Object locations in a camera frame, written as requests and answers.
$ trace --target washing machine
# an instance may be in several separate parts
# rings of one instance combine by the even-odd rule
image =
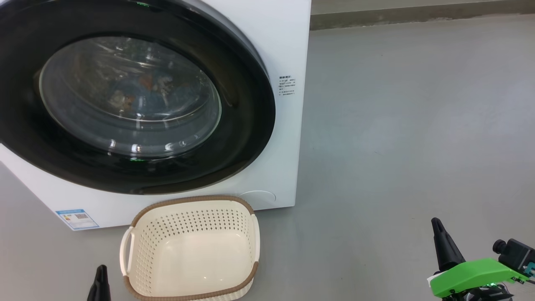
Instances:
[[[0,1],[0,160],[73,230],[295,204],[310,0]]]

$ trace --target concrete floor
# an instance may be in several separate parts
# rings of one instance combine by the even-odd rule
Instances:
[[[522,16],[311,33],[297,205],[258,212],[242,300],[435,300],[435,216],[467,260],[495,257],[496,239],[535,246],[533,28]],[[84,300],[106,264],[112,299],[134,300],[124,227],[72,232],[5,168],[0,191],[3,299]]]

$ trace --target beige basket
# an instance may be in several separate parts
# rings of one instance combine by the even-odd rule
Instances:
[[[137,299],[230,301],[249,291],[259,255],[251,206],[213,195],[145,208],[126,231],[119,257],[126,288]]]

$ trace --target basket handle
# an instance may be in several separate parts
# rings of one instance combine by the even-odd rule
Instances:
[[[134,235],[132,234],[132,230],[134,230],[134,227],[130,226],[123,235],[123,239],[121,240],[121,247],[119,251],[119,264],[121,265],[121,272],[123,276],[128,276],[130,273],[130,267],[132,266],[132,254],[134,253],[134,249],[132,248],[134,244]],[[125,249],[126,249],[126,242],[130,238],[130,235],[132,234],[132,239],[130,240],[130,255],[128,256],[128,268],[126,268],[125,263]]]
[[[255,227],[255,261],[258,261],[260,258],[260,226],[258,225],[258,219],[256,215],[251,214],[253,218],[253,225]]]

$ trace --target baseboard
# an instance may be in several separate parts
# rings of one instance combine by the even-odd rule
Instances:
[[[397,9],[313,14],[310,30],[535,13],[535,0],[498,0]]]

